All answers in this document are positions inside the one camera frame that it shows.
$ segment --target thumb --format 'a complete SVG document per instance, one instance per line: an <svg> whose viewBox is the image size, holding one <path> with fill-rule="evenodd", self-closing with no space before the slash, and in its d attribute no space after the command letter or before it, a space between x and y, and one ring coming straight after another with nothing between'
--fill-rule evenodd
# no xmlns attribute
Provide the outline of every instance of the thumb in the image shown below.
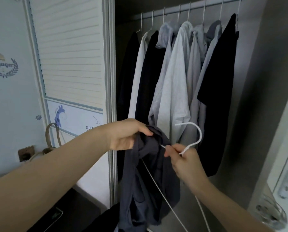
<svg viewBox="0 0 288 232"><path fill-rule="evenodd" d="M179 160L181 158L181 156L178 154L178 152L170 145L167 145L165 147L165 153L164 153L165 157L170 156L173 163L176 163L177 160Z"/></svg>

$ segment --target person's left hand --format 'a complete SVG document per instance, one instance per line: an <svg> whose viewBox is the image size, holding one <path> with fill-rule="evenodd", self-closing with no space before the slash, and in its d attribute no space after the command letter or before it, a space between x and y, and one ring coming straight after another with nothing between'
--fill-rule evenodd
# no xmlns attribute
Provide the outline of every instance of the person's left hand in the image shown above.
<svg viewBox="0 0 288 232"><path fill-rule="evenodd" d="M103 127L107 133L110 150L116 151L132 149L134 134L137 132L142 132L147 136L153 135L145 124L131 118L109 123Z"/></svg>

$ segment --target laurel wreath decal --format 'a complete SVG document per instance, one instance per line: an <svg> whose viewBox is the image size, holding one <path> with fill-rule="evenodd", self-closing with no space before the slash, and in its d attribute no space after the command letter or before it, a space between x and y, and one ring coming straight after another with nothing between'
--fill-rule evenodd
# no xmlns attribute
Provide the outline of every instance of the laurel wreath decal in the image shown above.
<svg viewBox="0 0 288 232"><path fill-rule="evenodd" d="M14 76L17 72L18 72L18 64L17 62L15 61L15 59L12 59L12 62L14 63L14 66L13 66L13 69L10 70L9 72L7 72L6 74L3 74L0 72L0 76L2 76L2 78L7 78L8 76Z"/></svg>

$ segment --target wardrobe door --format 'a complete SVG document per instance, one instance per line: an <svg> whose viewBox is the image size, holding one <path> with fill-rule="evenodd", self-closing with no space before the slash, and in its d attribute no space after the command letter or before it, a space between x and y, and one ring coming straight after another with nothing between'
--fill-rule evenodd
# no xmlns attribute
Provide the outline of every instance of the wardrobe door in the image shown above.
<svg viewBox="0 0 288 232"><path fill-rule="evenodd" d="M115 121L114 0L24 4L46 123L59 126L62 144ZM77 187L103 210L116 202L116 182L116 153L107 152Z"/></svg>

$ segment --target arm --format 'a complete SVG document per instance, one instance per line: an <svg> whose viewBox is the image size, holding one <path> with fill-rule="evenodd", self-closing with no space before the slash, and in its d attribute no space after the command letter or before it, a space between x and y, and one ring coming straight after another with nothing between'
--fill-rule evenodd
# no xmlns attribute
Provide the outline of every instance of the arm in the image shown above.
<svg viewBox="0 0 288 232"><path fill-rule="evenodd" d="M165 156L171 157L177 176L188 185L192 193L216 216L228 232L273 232L209 181L196 149L190 148L181 157L178 152L182 152L184 148L185 146L181 144L166 146Z"/></svg>
<svg viewBox="0 0 288 232"><path fill-rule="evenodd" d="M89 130L0 179L0 231L27 231L108 150L133 147L133 134L152 132L127 119Z"/></svg>

